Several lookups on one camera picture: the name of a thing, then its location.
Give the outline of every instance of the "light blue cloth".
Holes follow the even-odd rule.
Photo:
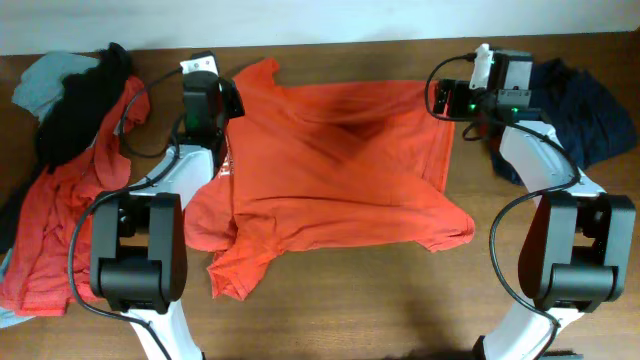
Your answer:
[[[4,261],[2,261],[2,265],[0,265],[0,283],[4,281],[4,274],[7,273],[12,251],[13,249],[7,251],[7,256],[5,256]],[[13,311],[0,307],[0,329],[17,325],[33,318],[34,316],[17,316]]]
[[[37,116],[40,123],[62,98],[62,79],[70,74],[81,74],[98,66],[98,59],[66,52],[51,52],[33,63],[20,77],[21,83],[13,92],[11,101]]]

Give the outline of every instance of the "wire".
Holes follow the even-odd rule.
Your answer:
[[[500,212],[498,213],[498,215],[496,215],[495,219],[493,220],[493,224],[491,225],[491,230],[489,231],[489,254],[491,256],[491,264],[493,265],[493,270],[496,273],[496,276],[498,277],[498,280],[500,281],[500,284],[502,285],[502,287],[507,291],[507,293],[520,305],[522,305],[523,307],[525,307],[527,310],[538,314],[540,316],[543,316],[545,318],[547,318],[550,322],[551,322],[551,335],[549,337],[549,339],[547,340],[547,342],[545,343],[545,345],[542,347],[542,349],[538,352],[538,354],[536,355],[535,359],[539,359],[541,358],[544,353],[551,347],[551,344],[553,343],[553,341],[555,340],[555,338],[558,335],[558,330],[561,327],[560,322],[558,321],[558,319],[556,319],[553,315],[547,313],[546,311],[542,311],[537,309],[536,307],[532,306],[531,304],[529,304],[525,299],[523,299],[520,295],[518,295],[513,288],[509,285],[509,283],[507,282],[507,280],[505,279],[502,271],[500,270],[500,265],[498,264],[498,257],[496,255],[496,233],[498,231],[498,225],[500,224],[500,221],[502,221],[502,218],[514,207],[516,207],[517,205],[531,200],[537,196],[541,196],[544,194],[548,194],[550,192],[554,192],[554,191],[559,191],[559,190],[564,190],[564,189],[568,189],[574,185],[576,185],[579,181],[580,181],[580,169],[578,168],[578,165],[576,164],[575,161],[573,161],[573,159],[571,159],[571,156],[569,156],[569,153],[566,152],[566,150],[558,145],[557,143],[555,143],[554,141],[552,141],[551,139],[549,139],[549,137],[545,136],[545,135],[541,135],[536,131],[533,131],[527,127],[518,125],[518,124],[512,124],[512,123],[505,123],[503,121],[498,121],[498,120],[494,120],[490,117],[486,117],[486,118],[471,118],[471,117],[458,117],[458,118],[450,118],[450,117],[446,117],[446,116],[442,116],[439,114],[435,114],[433,113],[433,111],[431,110],[431,105],[429,104],[429,87],[431,85],[431,80],[433,80],[433,77],[435,76],[436,72],[444,65],[452,62],[452,61],[456,61],[456,60],[467,60],[467,61],[473,61],[475,59],[475,54],[473,53],[469,53],[466,55],[461,55],[461,56],[455,56],[449,59],[444,60],[443,62],[441,62],[440,64],[438,64],[438,66],[436,66],[434,68],[434,70],[431,72],[431,74],[429,75],[429,78],[427,79],[427,84],[426,84],[426,88],[425,88],[425,103],[427,106],[427,111],[429,112],[429,114],[433,117],[435,117],[436,119],[442,120],[442,121],[451,121],[451,122],[469,122],[471,123],[471,125],[465,129],[465,133],[463,134],[463,137],[465,138],[465,140],[476,140],[476,138],[467,138],[466,137],[466,133],[468,133],[468,131],[473,128],[473,127],[477,127],[480,124],[489,124],[489,125],[496,125],[496,126],[500,126],[500,127],[511,127],[520,131],[523,131],[535,138],[538,138],[540,141],[544,142],[545,144],[551,146],[554,150],[556,150],[558,153],[560,153],[560,155],[562,155],[567,162],[569,163],[569,165],[571,166],[571,170],[573,172],[573,177],[571,178],[570,181],[568,181],[565,184],[561,184],[561,185],[557,185],[557,186],[552,186],[546,189],[541,189],[541,190],[537,190],[537,191],[533,191],[530,192],[528,194],[525,194],[523,196],[520,196],[518,198],[516,198],[515,200],[511,201],[509,204],[507,204],[504,208],[502,208],[502,210],[500,210]]]
[[[133,104],[136,102],[136,100],[138,100],[138,97],[140,97],[140,95],[149,92],[154,86],[160,84],[161,82],[163,82],[164,80],[172,77],[173,75],[177,75],[182,73],[182,68],[177,68],[174,70],[169,71],[168,73],[162,75],[160,78],[152,81],[151,83],[149,83],[148,85],[145,85],[142,89],[140,89],[131,99],[131,101],[129,101],[129,104],[127,105],[127,107],[124,109],[124,112],[122,113],[122,117],[120,118],[120,123],[118,124],[118,137],[120,138],[120,143],[122,144],[122,146],[124,146],[125,149],[127,149],[127,151],[129,153],[131,153],[132,155],[141,157],[141,158],[145,158],[145,159],[153,159],[153,158],[157,158],[160,157],[162,155],[164,155],[165,151],[167,150],[167,148],[169,147],[169,142],[167,142],[167,144],[165,145],[165,147],[160,150],[157,153],[153,153],[153,154],[144,154],[141,152],[138,152],[136,150],[134,150],[131,145],[129,145],[129,143],[127,142],[127,139],[125,138],[124,135],[124,123],[125,120],[127,119],[127,115],[129,114],[129,109],[131,109],[131,106],[133,106]]]
[[[115,198],[117,196],[120,196],[120,195],[122,195],[124,193],[148,188],[148,187],[156,184],[158,181],[160,181],[163,177],[165,177],[171,171],[171,169],[174,167],[174,165],[178,162],[178,160],[180,158],[180,146],[179,146],[178,140],[177,140],[177,131],[178,131],[178,128],[180,126],[180,122],[184,118],[185,118],[184,114],[180,115],[180,117],[178,118],[178,120],[175,121],[175,123],[174,123],[174,125],[173,125],[173,127],[171,129],[171,135],[170,135],[170,140],[169,141],[170,141],[170,143],[172,143],[175,146],[176,150],[175,150],[175,152],[173,154],[173,158],[171,159],[171,162],[169,163],[169,165],[167,165],[167,167],[164,168],[154,178],[147,179],[147,181],[145,183],[142,183],[142,184],[139,184],[139,185],[132,185],[132,186],[124,187],[122,189],[115,190],[115,191],[112,191],[112,192],[102,193],[98,198],[96,198],[89,205],[89,207],[84,211],[84,213],[82,213],[82,215],[80,216],[80,219],[78,219],[78,223],[76,225],[76,228],[74,229],[73,234],[71,235],[71,241],[69,242],[69,255],[67,257],[67,275],[69,277],[69,285],[71,286],[71,293],[73,294],[73,297],[76,299],[76,302],[78,304],[80,304],[80,306],[82,306],[83,308],[85,308],[86,310],[88,310],[88,311],[90,311],[90,312],[92,312],[94,314],[97,314],[97,315],[100,315],[100,316],[104,316],[104,317],[109,318],[109,319],[127,321],[127,322],[130,322],[130,323],[134,323],[134,324],[138,324],[138,325],[142,326],[145,330],[147,330],[149,335],[151,335],[151,337],[153,338],[155,343],[160,348],[160,351],[162,351],[162,353],[164,354],[164,356],[168,360],[171,360],[171,356],[169,355],[169,352],[167,351],[167,349],[162,344],[162,341],[160,341],[160,339],[158,338],[158,335],[151,328],[151,323],[147,323],[144,320],[136,319],[136,318],[133,318],[133,317],[124,316],[124,315],[108,312],[108,311],[105,311],[105,310],[102,310],[102,309],[98,309],[96,307],[93,307],[93,306],[87,304],[82,299],[82,297],[80,296],[80,293],[78,292],[78,287],[76,286],[75,279],[73,277],[73,269],[74,269],[73,268],[73,257],[74,257],[73,255],[74,255],[75,248],[76,248],[76,242],[78,241],[78,235],[80,234],[80,230],[82,229],[82,225],[87,220],[89,215],[91,215],[98,206],[100,206],[104,202],[106,202],[108,200],[111,200],[111,199],[113,199],[113,198]]]

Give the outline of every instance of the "black cable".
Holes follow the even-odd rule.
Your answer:
[[[493,265],[493,270],[496,273],[496,276],[498,277],[498,280],[500,281],[500,284],[502,285],[502,287],[507,291],[507,293],[520,305],[522,305],[523,307],[525,307],[527,310],[532,311],[535,314],[538,314],[540,316],[543,316],[545,318],[547,318],[552,325],[551,328],[551,336],[549,337],[549,340],[547,340],[547,342],[545,343],[545,345],[543,346],[543,348],[538,352],[538,354],[536,355],[535,359],[539,359],[540,357],[542,357],[544,355],[544,353],[551,347],[551,344],[553,343],[553,341],[555,340],[556,336],[558,335],[558,330],[560,329],[560,322],[558,321],[558,319],[556,319],[553,315],[547,313],[546,311],[542,311],[537,309],[536,307],[532,306],[531,304],[529,304],[526,300],[524,300],[520,295],[518,295],[513,288],[509,285],[509,283],[507,282],[507,280],[505,279],[504,275],[502,274],[502,271],[500,270],[500,266],[498,264],[498,257],[496,255],[496,233],[498,230],[498,225],[500,224],[500,221],[502,220],[502,218],[509,212],[509,210],[513,209],[514,207],[516,207],[517,205],[531,200],[537,196],[541,196],[553,191],[559,191],[559,190],[564,190],[564,189],[568,189],[574,185],[576,185],[579,181],[580,181],[580,169],[578,168],[578,165],[576,164],[575,161],[573,161],[573,159],[571,159],[571,156],[569,155],[569,153],[566,152],[566,150],[556,144],[554,141],[552,141],[551,139],[549,139],[547,136],[545,135],[541,135],[527,127],[518,125],[518,124],[507,124],[505,122],[502,121],[497,121],[494,120],[490,117],[486,117],[486,118],[471,118],[471,117],[464,117],[464,118],[450,118],[450,117],[446,117],[446,116],[442,116],[439,114],[435,114],[433,113],[433,111],[431,110],[431,105],[429,104],[429,95],[430,95],[430,85],[431,85],[431,80],[433,80],[434,75],[436,74],[436,72],[445,64],[450,63],[452,61],[456,61],[456,60],[467,60],[467,61],[473,61],[475,59],[475,54],[474,53],[469,53],[466,55],[461,55],[461,56],[455,56],[449,59],[444,60],[443,62],[441,62],[440,64],[438,64],[438,66],[435,67],[435,69],[431,72],[431,74],[429,75],[429,78],[427,79],[427,84],[425,87],[425,103],[427,106],[427,111],[429,112],[429,114],[431,116],[433,116],[436,119],[442,120],[442,121],[452,121],[452,122],[469,122],[471,123],[471,125],[465,129],[465,134],[463,134],[463,137],[466,135],[466,133],[473,127],[477,127],[480,124],[489,124],[489,125],[496,125],[496,126],[501,126],[501,127],[511,127],[520,131],[523,131],[537,139],[539,139],[540,141],[544,142],[545,144],[551,146],[554,150],[556,150],[558,153],[560,153],[560,155],[562,155],[567,162],[569,163],[569,165],[571,166],[571,169],[573,171],[573,177],[571,178],[570,181],[568,181],[565,184],[561,184],[561,185],[557,185],[557,186],[552,186],[546,189],[541,189],[541,190],[537,190],[537,191],[533,191],[530,192],[528,194],[525,194],[523,196],[518,197],[517,199],[511,201],[509,204],[507,204],[504,208],[502,208],[502,210],[500,210],[500,212],[498,213],[498,215],[495,217],[495,219],[493,220],[493,224],[491,225],[491,230],[489,232],[489,253],[491,256],[491,264]]]
[[[127,142],[127,139],[125,138],[124,135],[124,123],[125,120],[127,119],[127,115],[129,114],[129,109],[131,109],[131,106],[133,106],[133,104],[136,102],[136,100],[138,100],[138,97],[146,92],[149,92],[154,86],[158,85],[159,83],[163,82],[164,80],[172,77],[173,75],[177,75],[182,73],[182,68],[177,68],[175,70],[172,70],[164,75],[162,75],[160,78],[152,81],[151,83],[149,83],[148,85],[145,85],[142,89],[140,89],[131,99],[131,101],[129,101],[129,104],[127,105],[127,107],[124,109],[124,112],[122,113],[122,117],[120,118],[120,123],[118,124],[118,137],[120,138],[120,143],[122,144],[122,146],[124,146],[125,149],[127,149],[127,151],[129,153],[131,153],[132,155],[141,157],[141,158],[145,158],[145,159],[153,159],[153,158],[157,158],[160,157],[162,155],[164,155],[165,151],[167,150],[167,147],[169,147],[169,142],[167,142],[167,144],[165,145],[165,147],[160,150],[157,153],[154,154],[143,154],[140,153],[136,150],[134,150],[131,145],[129,145],[129,143]]]
[[[132,185],[132,186],[127,186],[124,187],[122,189],[119,190],[115,190],[112,192],[106,192],[106,193],[102,193],[100,194],[99,197],[97,197],[90,205],[89,207],[84,211],[84,213],[82,213],[82,215],[80,216],[80,219],[78,219],[78,223],[76,224],[76,228],[73,231],[73,234],[71,235],[71,241],[69,243],[69,255],[67,257],[67,275],[69,277],[69,285],[71,286],[71,293],[73,294],[73,297],[76,299],[76,302],[78,304],[80,304],[80,306],[82,306],[83,308],[85,308],[86,310],[100,315],[100,316],[104,316],[106,318],[109,319],[115,319],[115,320],[120,320],[120,321],[127,321],[127,322],[131,322],[134,324],[138,324],[140,326],[142,326],[145,330],[147,330],[147,332],[149,333],[149,335],[151,335],[151,337],[153,338],[153,340],[155,341],[155,343],[158,345],[158,347],[160,348],[160,350],[162,351],[162,353],[164,354],[164,356],[168,359],[171,360],[171,356],[169,355],[169,352],[167,351],[167,349],[164,347],[164,345],[162,344],[162,341],[160,341],[160,339],[158,338],[158,335],[155,333],[155,331],[151,328],[151,324],[147,323],[143,320],[140,319],[136,319],[133,317],[129,317],[129,316],[124,316],[124,315],[120,315],[120,314],[116,314],[116,313],[112,313],[112,312],[108,312],[102,309],[98,309],[96,307],[93,307],[89,304],[87,304],[82,297],[80,296],[80,293],[78,292],[78,288],[76,286],[76,282],[75,279],[73,277],[73,255],[75,252],[75,248],[76,248],[76,242],[78,240],[78,235],[80,233],[80,229],[82,229],[82,225],[84,224],[84,222],[87,220],[87,218],[89,217],[89,215],[91,215],[95,209],[100,206],[102,203],[111,200],[112,198],[115,198],[117,196],[120,196],[124,193],[128,193],[131,191],[137,191],[137,190],[142,190],[145,188],[148,188],[154,184],[156,184],[158,181],[160,181],[163,177],[165,177],[170,171],[171,169],[175,166],[175,164],[178,162],[178,160],[180,159],[180,146],[178,144],[178,139],[177,139],[177,132],[178,132],[178,128],[180,126],[180,122],[185,118],[185,115],[181,115],[178,120],[176,120],[176,122],[174,123],[172,129],[171,129],[171,135],[170,135],[170,142],[175,146],[175,152],[173,154],[173,158],[171,159],[171,162],[169,163],[169,165],[167,165],[166,168],[164,168],[157,176],[155,176],[152,179],[147,178],[147,181],[139,184],[139,185]]]

